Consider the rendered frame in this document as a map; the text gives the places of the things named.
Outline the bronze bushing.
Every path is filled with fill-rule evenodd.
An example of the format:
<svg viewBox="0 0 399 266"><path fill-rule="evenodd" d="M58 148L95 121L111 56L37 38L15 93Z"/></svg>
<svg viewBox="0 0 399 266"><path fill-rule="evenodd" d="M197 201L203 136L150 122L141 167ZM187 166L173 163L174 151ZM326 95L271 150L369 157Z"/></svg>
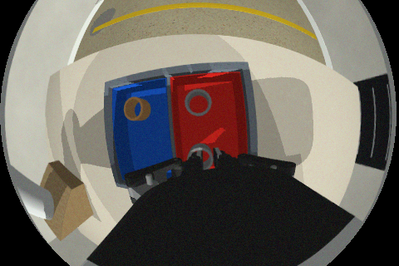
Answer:
<svg viewBox="0 0 399 266"><path fill-rule="evenodd" d="M140 114L136 116L135 106L140 103ZM127 119L130 121L143 121L146 120L150 115L150 104L148 101L139 97L133 96L129 98L124 105L124 113Z"/></svg>

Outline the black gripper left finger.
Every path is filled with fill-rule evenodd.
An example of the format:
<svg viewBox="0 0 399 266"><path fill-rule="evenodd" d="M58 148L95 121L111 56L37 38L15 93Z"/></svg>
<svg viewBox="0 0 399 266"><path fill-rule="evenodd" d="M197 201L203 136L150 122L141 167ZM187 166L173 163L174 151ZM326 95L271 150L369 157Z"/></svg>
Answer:
<svg viewBox="0 0 399 266"><path fill-rule="evenodd" d="M140 170L132 171L125 174L124 177L131 202L134 204L146 191L156 185L203 169L203 151L197 150L197 152L192 153L187 161L182 162L181 158L175 157ZM171 170L172 177L167 179L166 173L169 170Z"/></svg>

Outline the grey metal sleeve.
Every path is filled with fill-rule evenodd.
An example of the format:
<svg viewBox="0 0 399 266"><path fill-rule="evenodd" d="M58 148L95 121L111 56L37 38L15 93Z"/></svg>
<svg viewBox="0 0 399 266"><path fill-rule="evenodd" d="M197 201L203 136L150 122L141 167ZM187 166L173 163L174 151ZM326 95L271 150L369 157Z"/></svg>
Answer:
<svg viewBox="0 0 399 266"><path fill-rule="evenodd" d="M190 149L188 156L187 156L187 160L192 155L192 153L194 153L197 150L204 150L205 152L207 152L209 154L209 158L207 159L207 161L203 162L204 170L209 169L211 167L211 165L213 164L214 158L213 158L211 149L206 144L199 143L199 144L193 145Z"/></svg>
<svg viewBox="0 0 399 266"><path fill-rule="evenodd" d="M193 111L190 109L190 100L191 100L193 97L195 97L195 96L203 96L203 97L207 100L207 102L208 102L208 104L209 104L209 105L208 105L208 108L207 108L205 111L203 111L202 113L195 113L195 112L193 112ZM195 89L195 90L193 90L193 91L190 91L190 92L188 93L188 95L186 96L186 98L185 98L185 108L187 109L187 111L188 111L190 114L192 114L192 115L194 115L194 116L203 116L203 115L205 115L205 114L209 111L211 105L212 105L211 97L210 97L209 93L206 92L205 90Z"/></svg>

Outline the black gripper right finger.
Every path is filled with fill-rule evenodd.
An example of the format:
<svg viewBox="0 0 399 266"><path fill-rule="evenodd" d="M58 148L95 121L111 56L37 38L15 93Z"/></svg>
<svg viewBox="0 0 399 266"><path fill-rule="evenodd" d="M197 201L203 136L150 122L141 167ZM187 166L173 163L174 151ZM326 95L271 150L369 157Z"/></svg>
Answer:
<svg viewBox="0 0 399 266"><path fill-rule="evenodd" d="M219 147L213 148L214 155L214 167L234 166L234 165L253 165L273 168L285 172L294 177L296 164L290 161L275 160L265 157L249 154L239 154L238 159L232 157L229 154L224 154L223 150L219 150ZM230 158L229 158L230 157Z"/></svg>

